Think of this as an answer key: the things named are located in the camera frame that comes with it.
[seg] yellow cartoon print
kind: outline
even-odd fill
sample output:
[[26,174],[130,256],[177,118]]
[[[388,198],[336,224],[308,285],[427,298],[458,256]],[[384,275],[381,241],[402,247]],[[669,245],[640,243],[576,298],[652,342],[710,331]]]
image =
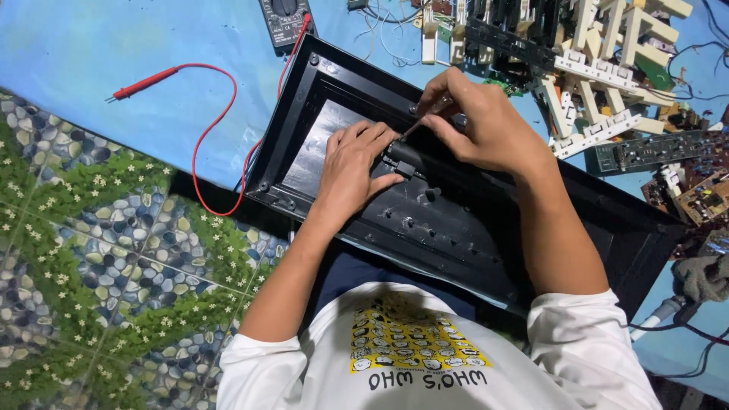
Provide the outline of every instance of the yellow cartoon print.
[[491,364],[447,317],[414,309],[401,292],[376,298],[355,312],[350,373],[369,368],[441,370]]

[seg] tile floor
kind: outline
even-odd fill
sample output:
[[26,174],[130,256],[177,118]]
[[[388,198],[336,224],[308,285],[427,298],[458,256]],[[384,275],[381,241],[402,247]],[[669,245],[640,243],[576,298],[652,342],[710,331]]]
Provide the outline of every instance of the tile floor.
[[169,194],[175,172],[0,93],[3,409],[215,409],[288,244]]

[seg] right hand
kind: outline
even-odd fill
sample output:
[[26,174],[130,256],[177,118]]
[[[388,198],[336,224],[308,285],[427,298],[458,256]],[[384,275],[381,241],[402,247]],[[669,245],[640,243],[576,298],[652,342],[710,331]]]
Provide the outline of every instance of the right hand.
[[418,114],[425,114],[446,91],[456,102],[454,110],[466,116],[466,135],[438,115],[425,115],[421,123],[433,130],[458,160],[521,178],[556,165],[547,143],[516,112],[498,85],[470,82],[456,67],[428,82]]

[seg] black plastic case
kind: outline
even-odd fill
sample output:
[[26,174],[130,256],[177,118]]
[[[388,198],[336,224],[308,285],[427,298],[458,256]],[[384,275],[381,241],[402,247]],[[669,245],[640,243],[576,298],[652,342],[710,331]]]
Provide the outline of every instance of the black plastic case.
[[[328,136],[363,118],[404,132],[416,120],[411,109],[421,94],[305,36],[253,165],[246,196],[303,220],[316,197]],[[377,196],[340,236],[414,271],[487,294],[511,310],[528,309],[534,290],[524,268],[511,178],[459,163],[423,127],[406,142],[393,144],[375,162],[373,176],[404,163],[415,168],[412,178]],[[568,163],[560,160],[559,167],[610,285],[632,318],[685,227]],[[429,188],[439,188],[440,194],[434,190],[427,195]]]

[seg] forearm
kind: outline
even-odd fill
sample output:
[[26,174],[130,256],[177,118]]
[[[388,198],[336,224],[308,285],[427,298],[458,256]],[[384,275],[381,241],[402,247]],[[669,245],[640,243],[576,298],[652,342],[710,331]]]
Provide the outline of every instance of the forearm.
[[602,260],[572,206],[556,162],[517,178],[517,189],[524,260],[537,294],[606,291]]
[[296,336],[316,272],[335,232],[317,225],[316,216],[309,214],[278,267],[256,294],[238,329],[240,334],[258,341],[285,341]]

